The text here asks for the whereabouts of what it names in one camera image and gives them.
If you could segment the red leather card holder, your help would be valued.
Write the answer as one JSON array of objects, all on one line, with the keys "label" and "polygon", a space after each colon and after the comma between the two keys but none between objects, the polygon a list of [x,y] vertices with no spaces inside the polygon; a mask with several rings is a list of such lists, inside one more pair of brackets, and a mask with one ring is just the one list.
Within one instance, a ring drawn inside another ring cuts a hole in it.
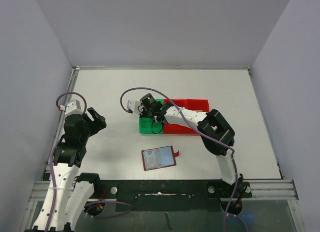
[{"label": "red leather card holder", "polygon": [[[172,167],[177,165],[176,157],[180,155],[180,152],[179,150],[175,151],[173,146],[164,146],[164,147],[158,147],[158,148],[152,148],[152,149],[146,149],[146,150],[158,150],[160,166],[158,168],[154,168],[151,170],[167,168],[167,167]],[[144,151],[146,150],[141,151],[142,164],[143,164],[144,171],[150,171],[146,169],[145,161],[144,161]]]}]

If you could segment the red bin with black card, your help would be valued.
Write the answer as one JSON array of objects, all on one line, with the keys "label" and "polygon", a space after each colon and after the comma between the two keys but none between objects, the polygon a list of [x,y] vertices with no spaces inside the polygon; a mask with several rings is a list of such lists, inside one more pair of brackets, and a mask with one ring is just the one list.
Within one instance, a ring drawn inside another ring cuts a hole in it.
[{"label": "red bin with black card", "polygon": [[[179,107],[185,107],[186,99],[173,99],[172,101]],[[165,124],[164,125],[164,134],[196,135],[196,132],[186,126],[175,125],[175,124]]]}]

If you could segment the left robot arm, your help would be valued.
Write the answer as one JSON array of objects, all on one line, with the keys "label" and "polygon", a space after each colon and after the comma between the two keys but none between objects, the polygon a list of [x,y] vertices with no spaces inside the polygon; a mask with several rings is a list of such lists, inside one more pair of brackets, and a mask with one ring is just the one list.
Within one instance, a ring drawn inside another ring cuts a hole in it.
[{"label": "left robot arm", "polygon": [[31,232],[72,232],[90,197],[100,195],[96,173],[78,174],[89,137],[106,128],[106,120],[92,107],[84,114],[66,112],[64,134],[51,153],[51,180]]}]

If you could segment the green plastic bin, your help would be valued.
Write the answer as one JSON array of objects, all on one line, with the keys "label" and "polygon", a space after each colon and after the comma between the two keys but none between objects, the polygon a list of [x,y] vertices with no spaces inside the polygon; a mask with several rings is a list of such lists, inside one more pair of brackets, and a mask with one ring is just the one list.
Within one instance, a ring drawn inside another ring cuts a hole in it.
[{"label": "green plastic bin", "polygon": [[[163,99],[156,99],[157,101],[164,103]],[[156,122],[154,119],[139,117],[139,133],[143,135],[149,134],[163,134],[164,124]]]}]

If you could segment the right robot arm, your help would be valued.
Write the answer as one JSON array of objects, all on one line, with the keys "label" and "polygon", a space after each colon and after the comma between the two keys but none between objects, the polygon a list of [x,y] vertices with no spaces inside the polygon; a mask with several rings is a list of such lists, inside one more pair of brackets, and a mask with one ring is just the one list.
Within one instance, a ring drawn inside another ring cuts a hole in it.
[{"label": "right robot arm", "polygon": [[213,109],[198,112],[177,106],[169,100],[162,104],[149,93],[133,103],[133,112],[164,124],[190,127],[201,136],[204,147],[216,156],[221,172],[223,192],[230,197],[241,190],[239,173],[235,162],[235,131],[222,116]]}]

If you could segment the red bin with gold card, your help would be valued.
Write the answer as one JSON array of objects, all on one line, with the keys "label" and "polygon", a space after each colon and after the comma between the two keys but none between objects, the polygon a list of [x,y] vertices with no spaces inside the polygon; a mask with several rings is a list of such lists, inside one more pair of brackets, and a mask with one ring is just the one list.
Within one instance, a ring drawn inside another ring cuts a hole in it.
[{"label": "red bin with gold card", "polygon": [[207,99],[186,99],[185,106],[186,109],[198,112],[209,112],[210,105]]}]

